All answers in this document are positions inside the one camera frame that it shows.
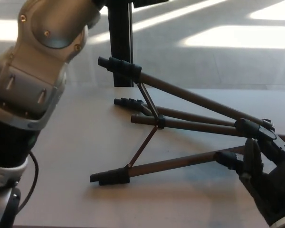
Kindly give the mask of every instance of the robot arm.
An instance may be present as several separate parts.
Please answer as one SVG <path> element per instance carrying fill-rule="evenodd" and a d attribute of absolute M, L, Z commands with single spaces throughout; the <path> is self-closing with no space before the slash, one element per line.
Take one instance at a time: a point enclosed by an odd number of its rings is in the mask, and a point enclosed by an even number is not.
<path fill-rule="evenodd" d="M 11 227 L 27 157 L 66 84 L 68 63 L 84 48 L 105 0 L 27 0 L 15 46 L 0 56 L 0 228 Z"/>

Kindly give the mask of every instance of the black clamp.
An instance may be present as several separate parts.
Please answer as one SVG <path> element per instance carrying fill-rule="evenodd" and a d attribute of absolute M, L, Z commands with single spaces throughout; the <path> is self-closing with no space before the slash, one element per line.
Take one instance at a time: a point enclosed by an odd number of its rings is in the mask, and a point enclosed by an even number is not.
<path fill-rule="evenodd" d="M 166 127 L 166 118 L 164 115 L 162 114 L 158 115 L 157 126 L 158 126 L 158 129 L 164 129 Z"/>
<path fill-rule="evenodd" d="M 130 110 L 143 112 L 143 101 L 142 100 L 134 100 L 134 99 L 127 99 L 127 98 L 121 98 L 121 99 L 114 99 L 114 105 L 119 105 L 124 108 L 128 108 Z"/>
<path fill-rule="evenodd" d="M 268 130 L 246 119 L 237 120 L 235 128 L 247 138 L 257 139 L 263 154 L 275 164 L 285 160 L 285 142 L 274 130 Z"/>
<path fill-rule="evenodd" d="M 98 65 L 106 68 L 112 73 L 121 74 L 128 79 L 133 80 L 135 83 L 139 83 L 142 72 L 142 67 L 139 65 L 131 64 L 113 57 L 110 57 L 109 59 L 99 57 Z"/>
<path fill-rule="evenodd" d="M 130 183 L 129 167 L 125 166 L 117 170 L 100 172 L 90 176 L 90 183 L 99 182 L 99 185 L 127 184 Z"/>

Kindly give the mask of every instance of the screw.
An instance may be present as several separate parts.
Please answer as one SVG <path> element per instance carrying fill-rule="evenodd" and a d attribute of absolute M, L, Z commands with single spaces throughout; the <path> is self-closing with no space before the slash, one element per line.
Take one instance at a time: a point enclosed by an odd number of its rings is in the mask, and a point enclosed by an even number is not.
<path fill-rule="evenodd" d="M 51 34 L 50 31 L 45 31 L 45 32 L 44 32 L 44 35 L 45 35 L 46 37 L 48 37 L 50 34 Z"/>
<path fill-rule="evenodd" d="M 24 14 L 22 14 L 20 16 L 20 19 L 21 19 L 22 22 L 26 22 L 27 21 L 27 17 Z"/>
<path fill-rule="evenodd" d="M 76 45 L 74 46 L 74 48 L 75 48 L 75 51 L 80 51 L 80 50 L 81 50 L 80 44 L 76 44 Z"/>

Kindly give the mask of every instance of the black rubber foot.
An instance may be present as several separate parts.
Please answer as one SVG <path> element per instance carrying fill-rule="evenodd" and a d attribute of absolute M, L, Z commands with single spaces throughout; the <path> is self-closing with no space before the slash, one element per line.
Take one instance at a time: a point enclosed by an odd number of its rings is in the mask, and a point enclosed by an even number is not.
<path fill-rule="evenodd" d="M 92 182 L 99 182 L 100 186 L 130 183 L 128 167 L 92 174 L 90 176 L 90 183 Z"/>

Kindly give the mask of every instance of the black pole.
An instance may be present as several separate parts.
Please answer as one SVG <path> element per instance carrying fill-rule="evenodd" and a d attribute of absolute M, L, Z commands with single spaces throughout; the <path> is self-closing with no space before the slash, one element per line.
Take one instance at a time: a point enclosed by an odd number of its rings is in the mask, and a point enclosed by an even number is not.
<path fill-rule="evenodd" d="M 108 0 L 112 57 L 133 63 L 131 0 Z M 115 87 L 133 87 L 133 82 L 114 73 Z"/>

